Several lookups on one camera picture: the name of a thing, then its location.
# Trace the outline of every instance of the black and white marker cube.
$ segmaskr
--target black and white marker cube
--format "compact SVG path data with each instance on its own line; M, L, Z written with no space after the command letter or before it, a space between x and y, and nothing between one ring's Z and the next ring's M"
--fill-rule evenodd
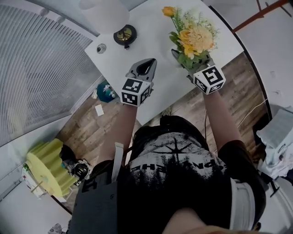
M205 94L221 89L226 81L224 73L216 65L193 74L193 83Z
M124 78L125 84L121 90L121 103L140 106L150 95L151 82L137 80L133 78Z

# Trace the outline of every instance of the person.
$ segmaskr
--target person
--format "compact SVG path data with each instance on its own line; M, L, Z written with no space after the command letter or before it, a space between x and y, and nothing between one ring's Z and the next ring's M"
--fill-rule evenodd
M262 180L220 94L203 95L218 155L182 117L163 115L159 126L141 127L133 137L129 163L122 161L117 179L119 233L197 233L194 230L206 225L233 229L232 220L250 222L249 229L258 223L266 204ZM115 142L127 152L136 113L135 106L121 107L92 176L111 176ZM252 191L248 205L242 196L233 197L235 184L246 186L248 194ZM235 209L236 200L241 213Z

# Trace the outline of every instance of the white cloth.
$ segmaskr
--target white cloth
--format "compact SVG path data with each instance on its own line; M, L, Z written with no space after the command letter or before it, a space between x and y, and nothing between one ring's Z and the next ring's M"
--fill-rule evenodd
M293 113L292 109L280 109L276 116L256 134L266 145L266 159L258 170L272 179L286 176L293 168Z

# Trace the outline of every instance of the graphic t-shirt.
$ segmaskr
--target graphic t-shirt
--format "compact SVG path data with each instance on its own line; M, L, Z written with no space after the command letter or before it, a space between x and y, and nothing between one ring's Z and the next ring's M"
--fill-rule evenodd
M102 162L94 170L99 168L111 174L113 161ZM177 132L160 135L120 169L119 232L162 233L172 215L185 207L194 209L207 225L229 228L230 178L251 186L257 222L265 194L242 142L227 143L216 157L193 136Z

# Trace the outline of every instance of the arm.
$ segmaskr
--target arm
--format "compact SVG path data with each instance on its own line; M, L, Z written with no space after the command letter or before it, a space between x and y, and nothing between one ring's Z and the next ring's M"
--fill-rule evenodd
M220 148L229 141L241 140L241 136L220 94L216 91L203 96L219 152Z
M137 107L135 106L123 105L121 107L115 123L102 144L97 163L114 159L115 142L123 144L124 150L128 149L136 121L136 113Z

